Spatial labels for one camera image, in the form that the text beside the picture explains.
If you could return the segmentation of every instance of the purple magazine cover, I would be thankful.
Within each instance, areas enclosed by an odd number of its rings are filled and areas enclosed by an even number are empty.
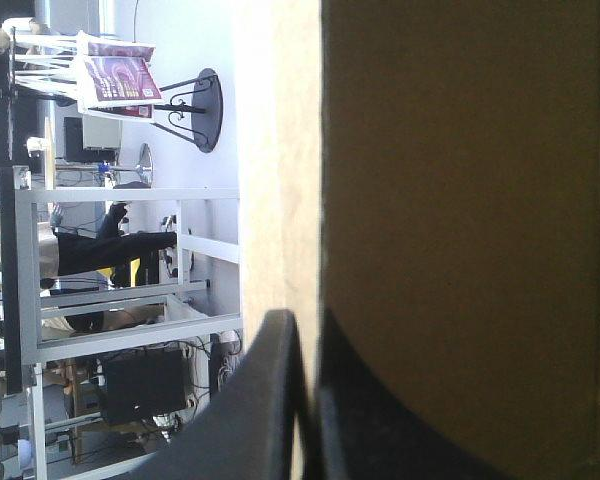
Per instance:
[[[153,105],[129,105],[126,107],[91,108],[90,110],[96,110],[98,112],[117,115],[121,117],[121,119],[124,119],[125,117],[150,119],[153,116]]]
[[[139,57],[87,57],[99,102],[142,101],[162,98],[144,59]]]
[[[87,51],[92,57],[141,57],[150,62],[155,47],[142,45],[112,45],[88,42]]]

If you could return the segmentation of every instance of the black pants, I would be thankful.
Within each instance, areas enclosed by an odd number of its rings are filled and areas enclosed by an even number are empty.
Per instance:
[[[142,255],[173,247],[177,242],[175,232],[132,233],[123,237],[107,238],[89,238],[58,232],[56,237],[60,276],[124,265]]]

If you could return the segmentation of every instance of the beige wall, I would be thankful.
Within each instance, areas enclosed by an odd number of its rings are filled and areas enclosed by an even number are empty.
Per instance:
[[[600,2],[330,0],[326,305],[520,478],[593,453]]]
[[[243,313],[290,308],[314,378],[321,178],[320,2],[236,2]]]

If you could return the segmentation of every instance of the black metal table base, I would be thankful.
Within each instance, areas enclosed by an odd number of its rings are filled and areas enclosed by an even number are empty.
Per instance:
[[[193,84],[193,91],[177,93],[171,97],[169,104],[155,105],[154,108],[168,111],[169,123],[175,128],[192,133],[193,138],[165,125],[159,123],[154,123],[154,125],[176,137],[195,144],[201,152],[209,153],[213,151],[218,143],[224,108],[222,87],[216,72],[211,68],[205,68],[197,78],[168,85],[163,87],[161,91],[165,92],[191,84]],[[191,95],[191,104],[187,104],[182,99],[186,95]],[[191,128],[179,125],[184,120],[185,114],[191,116]]]

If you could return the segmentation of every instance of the white metal frame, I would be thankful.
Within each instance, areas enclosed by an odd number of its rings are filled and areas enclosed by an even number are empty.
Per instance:
[[[57,426],[44,424],[42,365],[51,360],[78,357],[153,343],[182,340],[242,328],[239,313],[200,318],[180,301],[176,294],[204,289],[207,282],[190,282],[184,268],[185,251],[197,252],[235,264],[239,263],[238,245],[206,239],[183,232],[182,212],[189,200],[238,199],[231,188],[154,188],[146,190],[109,190],[102,188],[66,188],[62,190],[16,190],[16,232],[18,257],[18,293],[22,364],[32,367],[27,399],[30,407],[30,433],[34,450],[36,480],[47,479],[45,431]],[[124,288],[111,291],[40,297],[40,269],[37,229],[37,204],[89,201],[177,202],[177,283]],[[42,341],[41,320],[60,315],[107,311],[125,306],[164,303],[169,321],[132,329]],[[129,471],[149,456],[120,462],[87,473],[67,477],[72,480],[99,480]]]

